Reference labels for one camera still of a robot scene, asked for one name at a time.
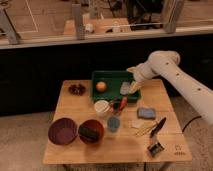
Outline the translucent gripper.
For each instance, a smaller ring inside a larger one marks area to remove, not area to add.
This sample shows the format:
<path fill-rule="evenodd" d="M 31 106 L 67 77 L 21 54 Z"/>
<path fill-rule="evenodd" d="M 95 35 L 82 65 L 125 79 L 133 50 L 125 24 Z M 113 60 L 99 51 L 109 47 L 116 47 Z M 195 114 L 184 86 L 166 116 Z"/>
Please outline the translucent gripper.
<path fill-rule="evenodd" d="M 134 80 L 135 80 L 130 84 L 129 94 L 134 94 L 136 91 L 138 91 L 141 88 L 140 83 L 142 83 L 144 81 L 142 69 L 143 69 L 143 67 L 140 66 L 140 65 L 129 67 L 127 69 L 128 72 L 133 74 L 133 77 L 134 77 Z"/>

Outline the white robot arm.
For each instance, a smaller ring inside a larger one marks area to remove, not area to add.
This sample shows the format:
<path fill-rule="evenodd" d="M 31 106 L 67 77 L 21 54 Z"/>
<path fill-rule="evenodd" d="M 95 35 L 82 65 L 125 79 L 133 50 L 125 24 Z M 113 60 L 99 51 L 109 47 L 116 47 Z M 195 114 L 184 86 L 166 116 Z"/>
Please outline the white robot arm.
<path fill-rule="evenodd" d="M 154 51 L 147 61 L 129 67 L 135 82 L 130 92 L 136 92 L 142 85 L 160 75 L 166 79 L 210 125 L 213 125 L 213 90 L 182 71 L 178 65 L 180 55 L 176 51 Z"/>

